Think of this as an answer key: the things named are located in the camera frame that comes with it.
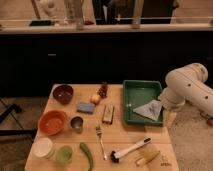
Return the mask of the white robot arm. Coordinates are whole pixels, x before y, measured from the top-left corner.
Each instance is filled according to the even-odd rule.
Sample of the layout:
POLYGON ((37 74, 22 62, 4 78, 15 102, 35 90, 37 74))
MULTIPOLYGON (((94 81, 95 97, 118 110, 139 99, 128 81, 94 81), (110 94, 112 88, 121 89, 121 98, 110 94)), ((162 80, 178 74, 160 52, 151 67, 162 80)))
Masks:
POLYGON ((180 109, 186 101, 213 117, 213 88, 204 82, 208 79, 206 67, 192 63, 170 71, 165 77, 166 88, 158 96, 169 111, 180 109))

